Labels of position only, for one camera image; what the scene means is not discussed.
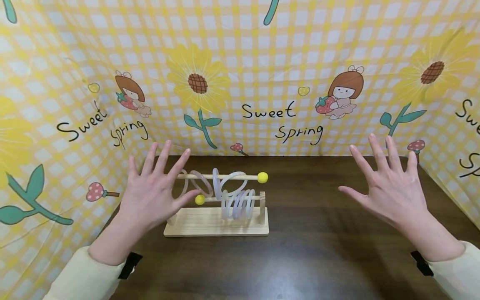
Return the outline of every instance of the yellow wooden bead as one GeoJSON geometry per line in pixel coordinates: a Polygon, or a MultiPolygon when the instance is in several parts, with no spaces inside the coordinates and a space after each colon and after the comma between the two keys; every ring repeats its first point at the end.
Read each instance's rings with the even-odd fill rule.
{"type": "Polygon", "coordinates": [[[197,195],[195,197],[195,204],[197,205],[203,205],[205,203],[205,196],[203,196],[202,194],[200,195],[197,195]]]}
{"type": "Polygon", "coordinates": [[[265,172],[258,173],[258,182],[265,183],[268,181],[268,174],[265,172]]]}

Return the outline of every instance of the finger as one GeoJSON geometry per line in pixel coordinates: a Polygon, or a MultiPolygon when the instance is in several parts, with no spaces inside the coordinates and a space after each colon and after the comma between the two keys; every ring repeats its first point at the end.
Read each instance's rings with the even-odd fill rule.
{"type": "Polygon", "coordinates": [[[147,157],[144,162],[144,167],[142,169],[141,176],[148,176],[152,174],[153,171],[153,161],[155,160],[155,151],[158,147],[158,143],[153,143],[148,150],[147,157]]]}
{"type": "Polygon", "coordinates": [[[154,175],[163,175],[163,171],[165,170],[165,164],[167,163],[168,155],[170,153],[171,145],[172,143],[170,140],[165,142],[162,152],[160,152],[160,155],[158,156],[158,159],[156,161],[155,170],[153,171],[154,175]]]}
{"type": "Polygon", "coordinates": [[[367,181],[371,182],[373,178],[373,170],[372,167],[370,167],[370,164],[365,160],[363,155],[354,145],[350,145],[350,152],[352,153],[352,156],[355,159],[357,166],[359,166],[360,170],[365,175],[367,181]]]}
{"type": "Polygon", "coordinates": [[[408,154],[407,173],[410,175],[418,176],[417,164],[417,155],[415,154],[415,152],[410,151],[410,153],[408,154]]]}
{"type": "Polygon", "coordinates": [[[353,200],[357,201],[360,203],[362,206],[366,206],[368,203],[368,196],[365,194],[362,194],[360,192],[357,192],[353,188],[350,188],[348,186],[339,186],[338,190],[341,191],[342,193],[346,194],[353,200]]]}
{"type": "Polygon", "coordinates": [[[138,176],[135,158],[133,156],[128,158],[128,176],[138,176]]]}
{"type": "Polygon", "coordinates": [[[182,197],[174,200],[173,208],[175,209],[175,213],[178,212],[182,207],[187,205],[187,203],[193,200],[198,194],[200,194],[199,190],[191,190],[186,192],[182,197]]]}
{"type": "Polygon", "coordinates": [[[375,157],[375,161],[377,162],[378,169],[383,171],[388,170],[390,167],[388,166],[384,151],[378,143],[377,137],[375,136],[375,134],[372,133],[370,134],[368,139],[370,140],[370,147],[372,148],[373,156],[375,157]]]}
{"type": "Polygon", "coordinates": [[[387,150],[388,150],[388,162],[390,168],[395,172],[403,172],[400,158],[398,157],[398,151],[396,150],[395,141],[390,135],[386,138],[387,150]]]}
{"type": "Polygon", "coordinates": [[[190,149],[187,149],[183,152],[183,154],[180,156],[180,158],[177,160],[175,165],[173,165],[172,169],[170,172],[168,172],[167,175],[167,183],[172,186],[173,183],[175,182],[175,179],[177,179],[177,176],[180,174],[182,171],[183,167],[187,163],[188,158],[190,157],[190,149]]]}

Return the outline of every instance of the fabric backdrop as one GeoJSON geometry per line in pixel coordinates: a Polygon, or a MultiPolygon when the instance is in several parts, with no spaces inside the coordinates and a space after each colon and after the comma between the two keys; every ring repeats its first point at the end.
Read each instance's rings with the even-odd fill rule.
{"type": "Polygon", "coordinates": [[[0,294],[40,299],[119,203],[128,156],[167,139],[348,156],[389,134],[480,227],[479,15],[477,0],[3,0],[0,294]]]}

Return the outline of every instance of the dark brown tabletop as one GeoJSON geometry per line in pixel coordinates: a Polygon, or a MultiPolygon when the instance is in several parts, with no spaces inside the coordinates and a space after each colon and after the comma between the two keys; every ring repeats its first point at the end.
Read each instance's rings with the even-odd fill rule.
{"type": "MultiPolygon", "coordinates": [[[[337,190],[368,190],[351,157],[193,156],[185,169],[215,167],[268,173],[247,187],[266,193],[269,236],[165,238],[163,224],[136,245],[144,257],[113,300],[447,299],[416,268],[408,240],[337,190]]],[[[420,178],[433,215],[480,246],[480,231],[423,170],[420,178]]]]}

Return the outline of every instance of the sleeve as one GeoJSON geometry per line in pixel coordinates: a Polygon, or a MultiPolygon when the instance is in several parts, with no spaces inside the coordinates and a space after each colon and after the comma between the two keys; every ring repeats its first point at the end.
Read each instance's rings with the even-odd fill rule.
{"type": "Polygon", "coordinates": [[[52,283],[43,300],[107,300],[119,284],[125,262],[101,264],[90,257],[88,247],[77,250],[52,283]]]}
{"type": "Polygon", "coordinates": [[[478,299],[480,295],[480,250],[462,241],[465,252],[450,261],[427,262],[433,278],[450,298],[478,299]]]}

